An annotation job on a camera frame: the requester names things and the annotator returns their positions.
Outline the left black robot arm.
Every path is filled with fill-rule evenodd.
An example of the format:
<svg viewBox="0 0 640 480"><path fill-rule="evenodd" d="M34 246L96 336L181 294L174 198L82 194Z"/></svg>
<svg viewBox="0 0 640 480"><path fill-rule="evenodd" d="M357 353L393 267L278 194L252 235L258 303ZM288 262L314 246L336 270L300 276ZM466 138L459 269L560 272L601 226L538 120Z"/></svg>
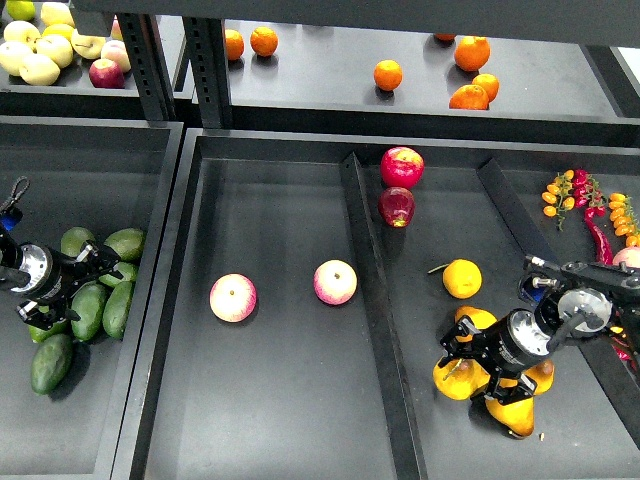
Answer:
<svg viewBox="0 0 640 480"><path fill-rule="evenodd" d="M38 243L16 242L11 230L22 219L17 203L29 186L28 178L19 177L1 203L1 289L23 299L16 312L25 324L48 331L63 320L79 319L68 303L82 286L107 274L121 279L121 258L92 240L75 257Z"/></svg>

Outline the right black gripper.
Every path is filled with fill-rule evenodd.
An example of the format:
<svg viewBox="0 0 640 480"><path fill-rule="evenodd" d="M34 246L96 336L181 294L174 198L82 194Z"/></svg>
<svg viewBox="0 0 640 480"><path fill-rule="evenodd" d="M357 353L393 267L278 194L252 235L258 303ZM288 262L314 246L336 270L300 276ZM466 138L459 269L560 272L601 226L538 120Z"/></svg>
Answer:
<svg viewBox="0 0 640 480"><path fill-rule="evenodd" d="M534 396L537 382L524 373L551 355L553 327L530 310L514 309L486 329L463 315L441 338L440 363L479 360L490 374L485 398L514 404Z"/></svg>

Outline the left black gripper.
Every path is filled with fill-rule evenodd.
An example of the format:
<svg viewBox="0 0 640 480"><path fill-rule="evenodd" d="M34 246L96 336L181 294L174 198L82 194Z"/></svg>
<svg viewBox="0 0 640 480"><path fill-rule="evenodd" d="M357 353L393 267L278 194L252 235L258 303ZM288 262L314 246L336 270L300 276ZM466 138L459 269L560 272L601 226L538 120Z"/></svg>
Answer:
<svg viewBox="0 0 640 480"><path fill-rule="evenodd" d="M76 283L88 283L104 275L123 279L117 269L120 256L111 247L91 240L83 243L75 259L38 244L23 244L20 252L18 270L27 274L29 280L13 287L12 292L30 301L19 304L16 313L25 324L40 330L50 330L59 322L80 320L66 300L58 300L73 282L73 274Z"/></svg>

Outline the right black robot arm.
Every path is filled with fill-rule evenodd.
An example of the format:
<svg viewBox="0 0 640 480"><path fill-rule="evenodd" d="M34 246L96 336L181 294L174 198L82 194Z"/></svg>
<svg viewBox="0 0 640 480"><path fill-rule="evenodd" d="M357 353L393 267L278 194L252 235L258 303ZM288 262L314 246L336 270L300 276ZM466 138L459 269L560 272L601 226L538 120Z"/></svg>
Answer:
<svg viewBox="0 0 640 480"><path fill-rule="evenodd" d="M557 265L539 257L525 260L516 308L481 328L463 316L440 340L445 368L473 360L489 375L477 389L485 398L509 405L535 395L537 380L526 371L565 345L597 338L620 341L639 364L639 271L621 263L569 262Z"/></svg>

